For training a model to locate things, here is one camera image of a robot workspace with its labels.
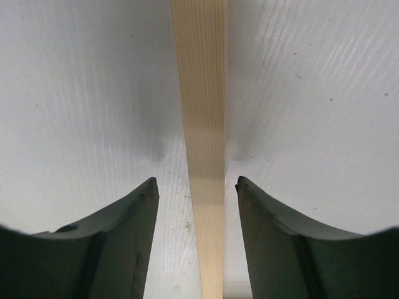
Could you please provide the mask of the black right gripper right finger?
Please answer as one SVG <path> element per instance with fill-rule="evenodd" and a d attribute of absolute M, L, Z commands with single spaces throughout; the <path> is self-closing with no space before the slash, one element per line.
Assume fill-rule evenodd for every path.
<path fill-rule="evenodd" d="M 397 298 L 398 229 L 368 235 L 312 219 L 248 178 L 236 184 L 254 298 Z"/>

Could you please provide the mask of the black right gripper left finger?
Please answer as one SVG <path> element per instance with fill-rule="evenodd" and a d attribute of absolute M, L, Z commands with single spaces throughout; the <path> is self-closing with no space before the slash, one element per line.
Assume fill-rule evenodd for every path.
<path fill-rule="evenodd" d="M 158 203 L 150 178 L 54 232 L 1 227 L 1 297 L 142 298 Z"/>

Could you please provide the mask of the light wooden picture frame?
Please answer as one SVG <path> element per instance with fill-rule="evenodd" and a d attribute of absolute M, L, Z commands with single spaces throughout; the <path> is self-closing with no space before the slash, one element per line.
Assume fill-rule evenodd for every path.
<path fill-rule="evenodd" d="M 171 1 L 203 298 L 223 297 L 226 1 Z"/>

